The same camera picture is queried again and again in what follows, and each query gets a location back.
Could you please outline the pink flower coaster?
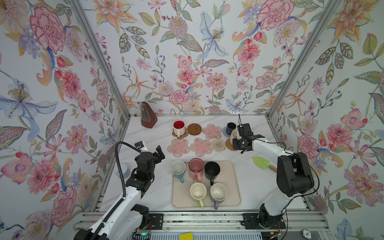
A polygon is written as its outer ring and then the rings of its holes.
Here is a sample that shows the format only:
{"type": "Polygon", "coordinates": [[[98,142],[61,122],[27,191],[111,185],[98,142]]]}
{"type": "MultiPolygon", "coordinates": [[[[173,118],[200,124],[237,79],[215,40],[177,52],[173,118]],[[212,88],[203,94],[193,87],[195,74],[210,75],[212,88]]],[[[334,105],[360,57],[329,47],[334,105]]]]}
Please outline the pink flower coaster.
{"type": "Polygon", "coordinates": [[[180,158],[190,152],[189,142],[186,139],[173,139],[167,147],[167,151],[172,153],[175,158],[180,158]]]}
{"type": "Polygon", "coordinates": [[[190,150],[193,151],[197,157],[203,157],[204,155],[213,152],[211,141],[203,140],[201,138],[196,138],[194,140],[190,145],[190,150]]]}
{"type": "Polygon", "coordinates": [[[221,139],[222,128],[215,126],[214,124],[208,124],[205,128],[202,128],[202,133],[207,140],[221,139]]]}

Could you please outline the grey blue round coaster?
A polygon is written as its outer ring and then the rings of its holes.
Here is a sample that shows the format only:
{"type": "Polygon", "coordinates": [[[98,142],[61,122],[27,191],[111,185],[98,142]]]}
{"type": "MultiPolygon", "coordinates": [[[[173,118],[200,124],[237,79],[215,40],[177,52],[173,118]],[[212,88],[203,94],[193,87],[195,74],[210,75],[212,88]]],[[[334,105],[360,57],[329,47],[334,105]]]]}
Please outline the grey blue round coaster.
{"type": "Polygon", "coordinates": [[[223,134],[224,137],[229,138],[229,135],[227,134],[227,127],[226,126],[223,127],[222,134],[223,134]]]}

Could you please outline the woven rattan round coaster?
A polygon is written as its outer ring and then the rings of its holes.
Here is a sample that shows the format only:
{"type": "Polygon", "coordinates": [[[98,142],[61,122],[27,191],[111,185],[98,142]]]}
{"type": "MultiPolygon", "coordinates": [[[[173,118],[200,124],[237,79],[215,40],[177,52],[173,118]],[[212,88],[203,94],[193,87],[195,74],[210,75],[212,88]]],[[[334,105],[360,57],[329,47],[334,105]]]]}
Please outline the woven rattan round coaster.
{"type": "Polygon", "coordinates": [[[226,148],[230,151],[235,151],[234,148],[233,148],[233,145],[231,144],[231,140],[230,139],[227,139],[226,140],[226,148]]]}

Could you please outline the white mug blue handle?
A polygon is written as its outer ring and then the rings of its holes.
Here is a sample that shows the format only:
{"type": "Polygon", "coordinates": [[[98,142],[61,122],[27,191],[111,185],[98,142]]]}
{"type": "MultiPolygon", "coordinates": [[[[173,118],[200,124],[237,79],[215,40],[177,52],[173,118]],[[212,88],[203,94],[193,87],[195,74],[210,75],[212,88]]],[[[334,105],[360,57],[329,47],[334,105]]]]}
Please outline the white mug blue handle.
{"type": "Polygon", "coordinates": [[[178,179],[182,184],[185,182],[184,174],[186,172],[186,165],[182,161],[175,161],[171,165],[171,172],[173,176],[178,179]]]}

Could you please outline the beige serving tray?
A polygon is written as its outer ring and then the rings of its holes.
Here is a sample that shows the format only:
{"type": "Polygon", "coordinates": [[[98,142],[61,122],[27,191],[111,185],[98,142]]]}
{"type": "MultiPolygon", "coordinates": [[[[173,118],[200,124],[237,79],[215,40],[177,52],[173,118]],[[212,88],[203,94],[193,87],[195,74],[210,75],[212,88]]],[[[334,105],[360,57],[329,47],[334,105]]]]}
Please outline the beige serving tray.
{"type": "MultiPolygon", "coordinates": [[[[215,179],[215,184],[223,184],[228,190],[227,198],[220,203],[218,209],[220,209],[221,207],[235,207],[240,205],[242,199],[240,195],[234,164],[230,161],[218,161],[218,164],[221,167],[221,172],[215,179]]],[[[185,182],[183,184],[173,176],[171,203],[173,207],[180,209],[200,208],[199,204],[190,195],[190,187],[192,186],[192,184],[198,182],[190,178],[188,163],[185,163],[185,165],[185,182]]],[[[207,194],[203,200],[203,203],[205,205],[204,208],[214,208],[214,201],[210,195],[210,181],[206,178],[205,173],[203,173],[202,184],[204,184],[207,189],[207,194]]]]}

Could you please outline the brown round wooden coaster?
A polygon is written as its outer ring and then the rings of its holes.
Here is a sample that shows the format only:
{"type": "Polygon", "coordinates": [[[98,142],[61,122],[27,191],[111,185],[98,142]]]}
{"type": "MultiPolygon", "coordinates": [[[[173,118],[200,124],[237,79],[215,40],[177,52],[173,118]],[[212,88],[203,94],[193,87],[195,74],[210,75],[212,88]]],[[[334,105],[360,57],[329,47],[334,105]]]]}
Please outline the brown round wooden coaster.
{"type": "Polygon", "coordinates": [[[202,127],[199,124],[190,124],[187,131],[192,136],[197,136],[202,132],[202,127]]]}

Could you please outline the brown paw shaped coaster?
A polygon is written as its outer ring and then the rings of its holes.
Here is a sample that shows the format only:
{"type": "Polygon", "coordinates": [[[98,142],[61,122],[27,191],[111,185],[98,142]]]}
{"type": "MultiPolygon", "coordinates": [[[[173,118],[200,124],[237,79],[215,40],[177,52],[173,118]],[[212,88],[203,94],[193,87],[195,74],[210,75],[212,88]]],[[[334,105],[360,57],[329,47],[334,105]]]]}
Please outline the brown paw shaped coaster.
{"type": "Polygon", "coordinates": [[[186,138],[188,135],[189,135],[189,133],[186,131],[183,135],[181,135],[181,136],[178,137],[174,132],[172,132],[172,136],[175,137],[175,138],[177,138],[178,140],[184,139],[184,138],[186,138]]]}

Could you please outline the white embroidered round coaster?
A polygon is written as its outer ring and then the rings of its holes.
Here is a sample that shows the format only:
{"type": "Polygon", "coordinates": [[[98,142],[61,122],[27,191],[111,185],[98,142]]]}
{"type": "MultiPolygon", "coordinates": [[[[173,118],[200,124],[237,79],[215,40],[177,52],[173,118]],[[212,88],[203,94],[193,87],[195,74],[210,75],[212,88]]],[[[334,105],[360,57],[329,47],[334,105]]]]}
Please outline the white embroidered round coaster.
{"type": "Polygon", "coordinates": [[[215,152],[222,152],[226,149],[226,143],[221,139],[215,139],[211,143],[211,147],[215,152]]]}

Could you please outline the white round table sticker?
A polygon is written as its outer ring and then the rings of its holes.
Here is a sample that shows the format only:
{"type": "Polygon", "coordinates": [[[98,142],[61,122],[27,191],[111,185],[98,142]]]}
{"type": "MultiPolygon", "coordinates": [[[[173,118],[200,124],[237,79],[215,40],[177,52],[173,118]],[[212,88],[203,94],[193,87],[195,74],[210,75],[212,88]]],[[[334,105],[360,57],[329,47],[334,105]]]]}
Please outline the white round table sticker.
{"type": "MultiPolygon", "coordinates": [[[[130,177],[130,175],[131,175],[131,170],[129,168],[129,165],[127,163],[120,163],[120,168],[121,168],[121,172],[122,172],[123,178],[125,180],[127,180],[130,177]]],[[[119,166],[118,165],[115,166],[114,173],[118,177],[120,177],[120,171],[119,171],[119,166]]]]}

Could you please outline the black mug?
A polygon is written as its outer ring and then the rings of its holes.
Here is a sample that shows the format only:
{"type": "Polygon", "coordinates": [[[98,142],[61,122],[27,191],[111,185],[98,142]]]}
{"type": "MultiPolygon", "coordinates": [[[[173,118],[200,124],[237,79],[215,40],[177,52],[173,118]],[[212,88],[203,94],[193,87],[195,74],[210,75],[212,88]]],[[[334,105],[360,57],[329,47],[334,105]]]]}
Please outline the black mug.
{"type": "Polygon", "coordinates": [[[210,181],[210,185],[215,184],[215,179],[221,172],[221,167],[216,162],[207,162],[205,164],[205,176],[210,181]]]}

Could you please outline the small dark navy mug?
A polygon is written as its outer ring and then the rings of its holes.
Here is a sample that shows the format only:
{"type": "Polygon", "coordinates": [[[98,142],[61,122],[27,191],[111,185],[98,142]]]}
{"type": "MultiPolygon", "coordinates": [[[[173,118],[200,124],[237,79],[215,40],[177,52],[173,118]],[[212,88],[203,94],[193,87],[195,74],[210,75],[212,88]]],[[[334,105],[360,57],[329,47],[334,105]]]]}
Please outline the small dark navy mug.
{"type": "Polygon", "coordinates": [[[237,125],[235,123],[228,123],[227,126],[226,126],[226,134],[228,136],[231,136],[232,132],[235,131],[237,129],[237,125]]]}

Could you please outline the red interior white mug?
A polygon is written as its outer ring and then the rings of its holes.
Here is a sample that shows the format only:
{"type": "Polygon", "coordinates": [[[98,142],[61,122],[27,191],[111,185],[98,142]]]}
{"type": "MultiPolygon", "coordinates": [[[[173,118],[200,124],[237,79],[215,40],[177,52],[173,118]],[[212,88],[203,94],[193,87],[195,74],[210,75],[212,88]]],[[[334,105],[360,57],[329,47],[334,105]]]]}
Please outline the red interior white mug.
{"type": "Polygon", "coordinates": [[[173,132],[179,137],[186,132],[186,126],[183,121],[176,121],[173,125],[173,132]]]}

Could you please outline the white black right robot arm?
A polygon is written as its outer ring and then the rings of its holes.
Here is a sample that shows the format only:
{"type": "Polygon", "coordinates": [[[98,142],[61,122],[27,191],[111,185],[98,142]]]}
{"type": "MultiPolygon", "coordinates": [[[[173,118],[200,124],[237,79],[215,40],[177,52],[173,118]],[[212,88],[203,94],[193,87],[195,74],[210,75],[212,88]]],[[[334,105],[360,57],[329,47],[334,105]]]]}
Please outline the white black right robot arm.
{"type": "Polygon", "coordinates": [[[304,153],[294,153],[282,148],[280,143],[269,142],[262,135],[255,135],[249,124],[237,126],[238,136],[233,140],[234,150],[241,153],[254,151],[277,165],[278,188],[260,206],[259,214],[280,217],[297,197],[303,196],[315,185],[312,168],[304,153]]]}

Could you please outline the aluminium front rail frame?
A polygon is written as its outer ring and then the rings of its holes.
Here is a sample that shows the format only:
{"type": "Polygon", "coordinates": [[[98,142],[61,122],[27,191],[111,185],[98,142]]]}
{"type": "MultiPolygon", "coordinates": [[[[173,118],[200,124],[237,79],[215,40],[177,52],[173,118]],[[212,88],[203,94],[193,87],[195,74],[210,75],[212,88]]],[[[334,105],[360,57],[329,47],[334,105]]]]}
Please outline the aluminium front rail frame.
{"type": "MultiPolygon", "coordinates": [[[[179,240],[179,235],[193,233],[194,240],[332,240],[325,217],[320,212],[287,211],[286,229],[246,230],[243,214],[257,211],[154,211],[164,214],[162,230],[136,232],[127,240],[179,240]]],[[[83,214],[76,230],[88,230],[105,213],[83,214]]]]}

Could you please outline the cream mug pink handle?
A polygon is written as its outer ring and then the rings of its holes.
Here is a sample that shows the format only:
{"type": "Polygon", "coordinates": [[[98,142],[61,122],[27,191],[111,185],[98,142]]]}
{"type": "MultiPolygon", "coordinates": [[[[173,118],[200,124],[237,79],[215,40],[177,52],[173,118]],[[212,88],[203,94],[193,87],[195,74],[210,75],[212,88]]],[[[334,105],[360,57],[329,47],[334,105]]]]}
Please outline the cream mug pink handle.
{"type": "Polygon", "coordinates": [[[239,131],[237,129],[233,130],[230,136],[230,143],[233,145],[234,140],[240,140],[241,137],[239,135],[239,131]]]}

